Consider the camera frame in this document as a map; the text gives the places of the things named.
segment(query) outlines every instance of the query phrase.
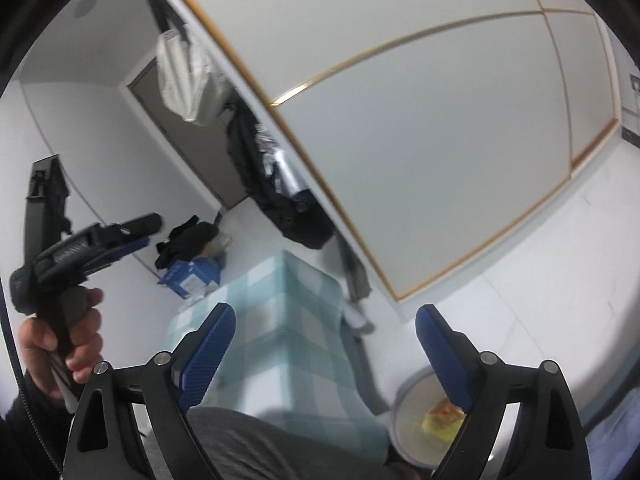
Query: black clothing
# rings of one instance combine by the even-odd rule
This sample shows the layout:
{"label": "black clothing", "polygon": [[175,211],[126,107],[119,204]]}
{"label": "black clothing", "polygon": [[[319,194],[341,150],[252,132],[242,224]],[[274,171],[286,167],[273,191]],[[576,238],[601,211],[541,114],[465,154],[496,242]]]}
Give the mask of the black clothing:
{"label": "black clothing", "polygon": [[321,249],[334,234],[334,224],[318,202],[298,211],[296,202],[276,192],[264,173],[262,153],[255,143],[258,120],[247,105],[237,100],[236,109],[226,129],[227,151],[248,196],[282,232],[285,238],[309,249]]}
{"label": "black clothing", "polygon": [[[62,408],[56,408],[33,384],[29,374],[25,377],[27,394],[40,434],[62,464],[66,440],[72,416]],[[55,480],[58,473],[42,449],[33,432],[29,418],[20,402],[15,399],[5,420],[0,418],[0,479],[4,480]]]}
{"label": "black clothing", "polygon": [[204,247],[218,236],[219,217],[220,215],[210,224],[200,222],[194,215],[184,224],[172,229],[166,241],[156,244],[160,254],[156,260],[156,269],[169,269],[177,260],[190,262],[198,256]]}

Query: hand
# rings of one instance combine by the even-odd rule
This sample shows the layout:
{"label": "hand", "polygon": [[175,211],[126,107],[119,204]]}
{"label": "hand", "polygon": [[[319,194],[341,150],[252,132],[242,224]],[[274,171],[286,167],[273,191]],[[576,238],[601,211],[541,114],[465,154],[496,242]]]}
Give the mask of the hand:
{"label": "hand", "polygon": [[[99,288],[91,288],[86,293],[91,308],[78,324],[69,329],[71,342],[76,348],[66,357],[66,366],[74,373],[76,383],[87,382],[92,368],[103,360],[100,355],[102,338],[98,334],[102,317],[92,307],[102,301],[104,293]],[[18,345],[33,383],[53,403],[62,403],[63,396],[53,378],[46,353],[58,347],[53,330],[43,320],[30,317],[18,330]]]}

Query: blue box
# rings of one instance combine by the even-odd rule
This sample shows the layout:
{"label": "blue box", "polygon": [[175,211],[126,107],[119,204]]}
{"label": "blue box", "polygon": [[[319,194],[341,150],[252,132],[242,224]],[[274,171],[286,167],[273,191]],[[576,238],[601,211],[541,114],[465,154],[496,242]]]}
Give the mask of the blue box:
{"label": "blue box", "polygon": [[203,291],[211,283],[219,285],[220,273],[220,266],[206,257],[196,258],[192,262],[178,260],[158,284],[168,286],[186,300],[192,294]]}

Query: black cable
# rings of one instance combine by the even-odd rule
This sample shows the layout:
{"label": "black cable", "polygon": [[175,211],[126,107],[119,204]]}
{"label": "black cable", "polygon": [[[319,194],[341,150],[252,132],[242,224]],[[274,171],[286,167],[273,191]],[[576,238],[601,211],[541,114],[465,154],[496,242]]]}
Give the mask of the black cable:
{"label": "black cable", "polygon": [[14,333],[11,330],[11,322],[9,321],[9,312],[6,309],[6,301],[4,299],[4,288],[2,287],[2,278],[0,278],[0,325],[2,325],[2,336],[4,337],[4,344],[6,345],[6,351],[9,354],[9,361],[11,361],[11,368],[14,371],[15,382],[18,384],[18,395],[24,406],[24,411],[27,413],[33,433],[35,433],[42,449],[51,460],[53,467],[59,475],[62,475],[62,464],[53,456],[53,453],[47,447],[44,438],[40,434],[40,430],[36,425],[36,421],[33,419],[31,413],[31,405],[29,396],[27,394],[27,384],[24,381],[24,374],[22,373],[22,366],[20,366],[20,358],[18,357],[18,351],[15,347]]}

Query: wall outlet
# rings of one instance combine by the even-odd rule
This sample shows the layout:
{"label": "wall outlet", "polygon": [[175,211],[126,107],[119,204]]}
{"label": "wall outlet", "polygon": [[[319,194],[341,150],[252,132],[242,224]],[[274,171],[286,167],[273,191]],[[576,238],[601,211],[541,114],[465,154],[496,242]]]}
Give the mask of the wall outlet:
{"label": "wall outlet", "polygon": [[629,74],[629,77],[631,78],[631,88],[634,89],[636,94],[640,94],[640,77],[636,77],[633,74]]}

